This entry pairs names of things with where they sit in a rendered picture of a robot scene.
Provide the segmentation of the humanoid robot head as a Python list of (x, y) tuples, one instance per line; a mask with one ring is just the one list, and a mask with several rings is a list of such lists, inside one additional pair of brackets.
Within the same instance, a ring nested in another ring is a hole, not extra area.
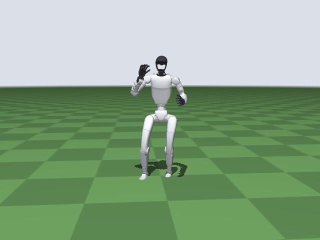
[[(155, 65), (156, 65), (156, 69), (158, 71), (159, 74), (157, 74), (157, 76), (160, 76), (160, 77), (163, 77), (163, 76), (166, 76), (165, 73), (165, 70), (166, 70), (166, 67), (167, 67), (167, 58), (165, 56), (158, 56), (156, 61), (155, 61)], [(165, 68), (164, 69), (158, 69), (158, 66), (157, 65), (165, 65)]]

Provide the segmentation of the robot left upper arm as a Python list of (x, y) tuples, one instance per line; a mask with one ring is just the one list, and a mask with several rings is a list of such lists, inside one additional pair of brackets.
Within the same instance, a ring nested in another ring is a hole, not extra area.
[(182, 84), (181, 84), (180, 79), (179, 79), (178, 77), (176, 77), (176, 76), (171, 76), (171, 82), (172, 82), (174, 85), (176, 85), (175, 87), (176, 87), (179, 95), (180, 95), (181, 97), (185, 96), (184, 88), (183, 88), (183, 86), (182, 86)]

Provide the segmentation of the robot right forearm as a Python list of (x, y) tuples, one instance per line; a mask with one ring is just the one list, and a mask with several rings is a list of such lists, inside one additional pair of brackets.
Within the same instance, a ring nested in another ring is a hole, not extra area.
[(135, 81), (130, 91), (133, 91), (134, 93), (138, 92), (139, 87), (141, 86), (142, 83), (143, 83), (143, 79), (139, 79), (139, 82)]

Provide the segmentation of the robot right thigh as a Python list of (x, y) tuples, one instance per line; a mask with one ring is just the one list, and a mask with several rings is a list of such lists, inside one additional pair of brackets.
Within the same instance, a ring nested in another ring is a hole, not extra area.
[(145, 117), (141, 136), (141, 152), (148, 155), (150, 152), (149, 140), (151, 137), (153, 125), (155, 123), (155, 114), (151, 114)]

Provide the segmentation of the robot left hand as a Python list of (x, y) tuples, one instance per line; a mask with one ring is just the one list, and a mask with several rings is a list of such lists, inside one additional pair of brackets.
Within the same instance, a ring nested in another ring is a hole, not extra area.
[(178, 105), (178, 107), (184, 105), (185, 104), (185, 100), (180, 95), (177, 95), (177, 96), (178, 97), (175, 98), (175, 99), (179, 99), (179, 100), (176, 100), (176, 102), (179, 101), (177, 104), (180, 104), (180, 105)]

